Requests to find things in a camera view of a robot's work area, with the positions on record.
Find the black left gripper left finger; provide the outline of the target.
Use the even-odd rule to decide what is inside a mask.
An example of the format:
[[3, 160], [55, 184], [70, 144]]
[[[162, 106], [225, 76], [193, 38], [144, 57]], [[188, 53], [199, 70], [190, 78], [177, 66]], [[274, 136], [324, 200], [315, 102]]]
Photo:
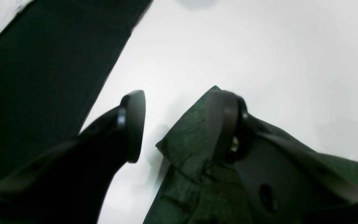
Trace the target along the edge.
[[89, 139], [79, 157], [91, 163], [135, 163], [141, 151], [145, 127], [145, 93], [135, 90], [124, 95], [120, 104], [88, 125], [82, 136]]

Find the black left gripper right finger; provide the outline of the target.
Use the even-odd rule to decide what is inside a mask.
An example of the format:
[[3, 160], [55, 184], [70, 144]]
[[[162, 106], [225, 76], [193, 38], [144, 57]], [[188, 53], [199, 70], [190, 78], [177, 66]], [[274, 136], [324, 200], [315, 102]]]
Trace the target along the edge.
[[241, 159], [259, 130], [259, 122], [248, 112], [245, 100], [224, 90], [207, 94], [205, 124], [213, 163], [233, 163]]

